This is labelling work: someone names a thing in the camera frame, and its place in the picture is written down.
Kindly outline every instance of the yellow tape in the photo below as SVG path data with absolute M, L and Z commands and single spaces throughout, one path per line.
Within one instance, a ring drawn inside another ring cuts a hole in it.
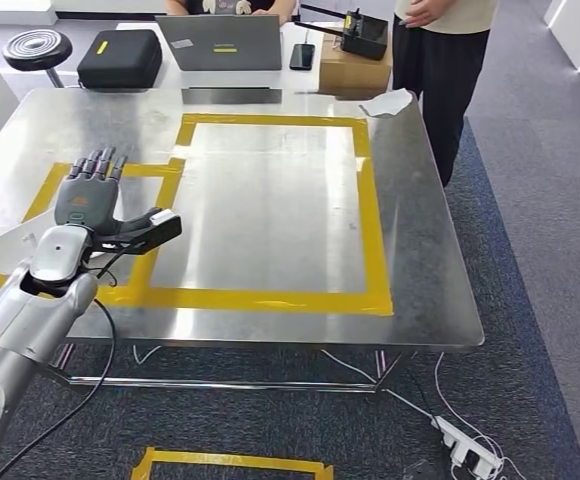
M 181 158 L 170 158 L 170 162 L 168 167 L 176 172 L 175 175 L 164 175 L 163 182 L 161 184 L 159 194 L 156 197 L 155 207 L 159 208 L 172 208 L 175 203 L 175 197 L 177 196 L 177 190 L 179 188 L 179 181 L 181 179 L 181 172 L 184 171 L 185 166 L 185 160 Z M 130 278 L 128 280 L 128 286 L 139 286 L 150 285 L 150 281 L 152 278 L 152 272 L 154 270 L 154 265 L 156 263 L 156 256 L 159 254 L 159 249 L 155 248 L 150 252 L 141 255 L 137 258 L 135 262 L 135 266 L 132 268 L 132 272 L 130 274 Z M 145 289 L 141 288 L 138 294 Z
M 150 479 L 152 464 L 186 463 L 194 465 L 224 465 L 243 468 L 263 468 L 268 470 L 282 470 L 287 472 L 313 473 L 316 480 L 332 480 L 334 468 L 325 467 L 320 462 L 306 460 L 290 460 L 285 458 L 255 457 L 250 455 L 230 455 L 219 453 L 175 452 L 156 450 L 153 447 L 146 449 L 145 455 L 139 465 L 132 470 L 131 480 Z
M 368 294 L 381 298 L 384 310 L 390 305 L 390 280 L 386 268 L 384 251 L 384 236 L 377 191 L 375 188 L 375 172 L 371 160 L 370 139 L 367 126 L 353 126 L 354 153 L 357 157 L 356 183 L 359 190 L 359 216 L 361 220 L 361 234 L 363 244 L 363 260 L 365 265 L 365 289 Z
M 390 315 L 389 295 L 276 290 L 215 290 L 150 287 L 145 284 L 102 287 L 97 298 L 119 307 L 202 308 L 292 313 Z
M 104 53 L 104 50 L 105 50 L 106 47 L 107 47 L 107 46 L 108 46 L 108 41 L 107 40 L 104 40 L 103 42 L 101 42 L 101 45 L 99 46 L 99 49 L 97 50 L 97 55 L 101 55 L 101 54 Z
M 375 174 L 372 168 L 368 123 L 362 118 L 317 117 L 298 115 L 250 115 L 187 113 L 181 118 L 177 144 L 192 144 L 197 124 L 267 125 L 304 127 L 351 128 L 354 154 L 360 168 L 357 169 L 359 214 L 366 278 L 366 293 L 301 293 L 273 291 L 225 291 L 154 289 L 143 292 L 150 302 L 167 302 L 170 306 L 190 308 L 224 308 L 230 310 L 285 310 L 292 312 L 337 312 L 374 315 L 392 315 L 390 279 L 386 268 L 384 240 Z M 124 303 L 129 301 L 124 298 Z
M 292 115 L 185 114 L 177 135 L 178 146 L 190 146 L 199 123 L 227 125 L 277 125 L 351 128 L 357 164 L 360 233 L 366 291 L 361 293 L 215 290 L 151 287 L 157 250 L 136 259 L 127 285 L 102 287 L 98 297 L 118 307 L 202 308 L 219 310 L 282 311 L 292 313 L 342 313 L 392 315 L 390 282 L 375 187 L 370 139 L 365 119 Z M 53 165 L 24 220 L 43 213 L 67 174 L 70 164 Z M 172 157 L 167 165 L 128 164 L 125 176 L 162 177 L 156 205 L 171 208 L 185 161 Z M 0 275 L 0 287 L 5 280 Z

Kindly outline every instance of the silver robotic arm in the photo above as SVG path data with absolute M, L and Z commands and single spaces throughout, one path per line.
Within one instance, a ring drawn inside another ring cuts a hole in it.
M 60 298 L 33 295 L 22 288 L 30 267 L 27 261 L 21 263 L 0 290 L 0 447 L 10 418 L 38 367 L 49 363 L 97 294 L 97 279 L 83 273 Z
M 113 262 L 181 234 L 181 219 L 169 210 L 152 209 L 128 222 L 113 219 L 125 161 L 118 159 L 107 177 L 113 152 L 93 152 L 75 162 L 59 191 L 58 225 L 46 231 L 31 259 L 0 289 L 0 447 L 39 367 L 49 363 L 96 296 L 97 278 L 87 268 L 92 252 L 116 253 Z

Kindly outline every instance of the beige shirt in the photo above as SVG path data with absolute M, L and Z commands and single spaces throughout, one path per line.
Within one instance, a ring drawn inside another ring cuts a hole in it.
M 423 27 L 438 33 L 476 33 L 489 30 L 492 26 L 495 10 L 498 0 L 458 0 L 434 22 Z M 411 0 L 396 0 L 394 13 L 405 19 L 405 11 Z

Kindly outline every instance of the black case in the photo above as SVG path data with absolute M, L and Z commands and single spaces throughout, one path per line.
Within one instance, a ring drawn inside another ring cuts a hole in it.
M 162 58 L 152 30 L 104 30 L 76 72 L 85 88 L 150 88 Z

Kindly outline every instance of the smartphone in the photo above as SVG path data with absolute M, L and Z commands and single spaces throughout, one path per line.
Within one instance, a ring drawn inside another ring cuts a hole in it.
M 298 43 L 292 49 L 292 56 L 290 57 L 290 69 L 312 70 L 313 58 L 314 58 L 314 45 Z

